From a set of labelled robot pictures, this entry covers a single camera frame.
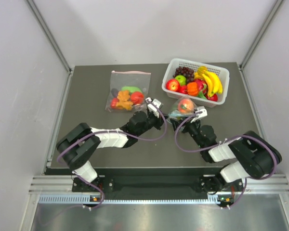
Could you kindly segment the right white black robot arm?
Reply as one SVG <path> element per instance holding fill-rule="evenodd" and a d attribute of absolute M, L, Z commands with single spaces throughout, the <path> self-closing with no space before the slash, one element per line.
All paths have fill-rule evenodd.
<path fill-rule="evenodd" d="M 201 125 L 197 117 L 185 120 L 170 119 L 175 134 L 188 133 L 196 142 L 202 158 L 208 163 L 217 163 L 234 159 L 235 162 L 224 166 L 213 177 L 215 189 L 225 191 L 236 180 L 269 178 L 282 161 L 280 152 L 250 130 L 241 136 L 235 136 L 223 142 L 217 142 L 217 136 L 210 125 Z"/>

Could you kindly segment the blue-zip clear bag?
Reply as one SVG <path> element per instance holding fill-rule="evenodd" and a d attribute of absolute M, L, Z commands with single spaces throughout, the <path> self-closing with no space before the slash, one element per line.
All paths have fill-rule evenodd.
<path fill-rule="evenodd" d="M 184 117 L 192 115 L 197 108 L 197 105 L 187 96 L 179 98 L 171 107 L 167 121 L 179 121 Z"/>

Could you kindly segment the orange fake pumpkin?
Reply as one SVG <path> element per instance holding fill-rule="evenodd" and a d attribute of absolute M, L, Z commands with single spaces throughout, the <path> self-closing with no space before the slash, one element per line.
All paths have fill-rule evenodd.
<path fill-rule="evenodd" d="M 189 96 L 197 97 L 199 94 L 198 85 L 196 82 L 190 82 L 187 85 L 187 94 Z"/>

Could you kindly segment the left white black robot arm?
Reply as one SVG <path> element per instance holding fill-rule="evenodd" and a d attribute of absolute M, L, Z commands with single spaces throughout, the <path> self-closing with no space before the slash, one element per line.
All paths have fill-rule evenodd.
<path fill-rule="evenodd" d="M 80 123 L 65 135 L 57 144 L 59 152 L 57 162 L 65 163 L 72 173 L 83 180 L 89 191 L 99 187 L 100 180 L 89 159 L 97 149 L 128 148 L 139 140 L 156 141 L 141 138 L 152 128 L 161 129 L 167 116 L 161 112 L 162 102 L 150 97 L 145 100 L 147 112 L 137 111 L 122 127 L 116 129 L 97 129 L 87 123 Z"/>

